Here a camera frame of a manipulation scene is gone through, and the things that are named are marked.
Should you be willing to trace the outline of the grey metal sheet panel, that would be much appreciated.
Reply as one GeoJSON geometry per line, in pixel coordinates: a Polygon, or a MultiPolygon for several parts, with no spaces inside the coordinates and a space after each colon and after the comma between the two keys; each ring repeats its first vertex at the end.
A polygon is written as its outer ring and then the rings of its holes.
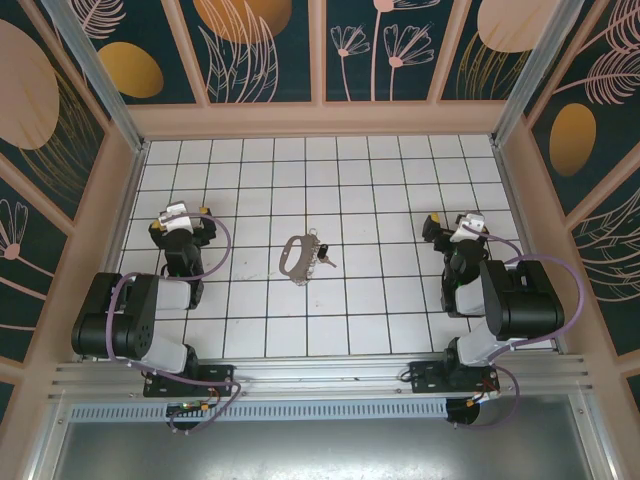
{"type": "Polygon", "coordinates": [[[442,419],[75,424],[54,480],[594,480],[568,402],[498,401],[495,429],[442,419]]]}

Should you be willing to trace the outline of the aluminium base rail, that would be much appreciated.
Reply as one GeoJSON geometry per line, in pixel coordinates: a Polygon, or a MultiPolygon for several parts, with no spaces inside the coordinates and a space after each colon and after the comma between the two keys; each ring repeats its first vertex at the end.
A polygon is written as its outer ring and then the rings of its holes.
{"type": "MultiPolygon", "coordinates": [[[[241,397],[249,400],[320,400],[408,397],[400,375],[414,361],[440,353],[231,359],[241,397]]],[[[593,389],[580,355],[516,350],[497,360],[519,382],[523,395],[573,394],[593,389]]],[[[111,362],[63,363],[46,387],[50,400],[124,402],[143,399],[138,370],[111,362]]]]}

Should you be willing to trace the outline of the metal key holder plate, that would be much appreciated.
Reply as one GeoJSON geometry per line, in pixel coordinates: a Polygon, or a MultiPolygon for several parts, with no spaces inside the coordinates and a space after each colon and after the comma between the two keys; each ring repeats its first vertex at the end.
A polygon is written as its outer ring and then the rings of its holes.
{"type": "Polygon", "coordinates": [[[279,272],[297,286],[306,286],[311,280],[320,240],[312,228],[303,235],[294,235],[285,243],[279,258],[279,272]]]}

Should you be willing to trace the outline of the aluminium frame post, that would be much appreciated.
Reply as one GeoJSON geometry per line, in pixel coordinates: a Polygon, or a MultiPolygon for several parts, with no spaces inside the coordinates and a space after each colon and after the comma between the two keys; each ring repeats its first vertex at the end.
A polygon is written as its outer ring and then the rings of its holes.
{"type": "Polygon", "coordinates": [[[72,7],[67,0],[42,0],[54,25],[59,29],[74,57],[84,68],[88,80],[96,89],[99,98],[109,111],[112,119],[128,145],[135,153],[140,153],[143,137],[137,129],[127,106],[111,81],[98,53],[89,37],[82,30],[72,7]]]}
{"type": "Polygon", "coordinates": [[[494,149],[502,148],[513,132],[525,107],[576,23],[584,1],[560,0],[553,10],[491,134],[491,145],[494,149]]]}

